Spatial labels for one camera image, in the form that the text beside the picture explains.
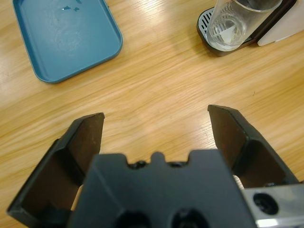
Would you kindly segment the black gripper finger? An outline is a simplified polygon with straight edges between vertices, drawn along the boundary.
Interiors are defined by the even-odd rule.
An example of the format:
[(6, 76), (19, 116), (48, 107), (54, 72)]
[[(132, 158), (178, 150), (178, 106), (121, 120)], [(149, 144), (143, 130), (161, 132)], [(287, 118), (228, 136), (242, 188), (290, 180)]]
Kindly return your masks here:
[(262, 134), (236, 109), (208, 105), (216, 147), (245, 188), (298, 184)]
[(68, 222), (93, 157), (99, 153), (104, 114), (74, 120), (56, 139), (7, 209), (19, 222)]

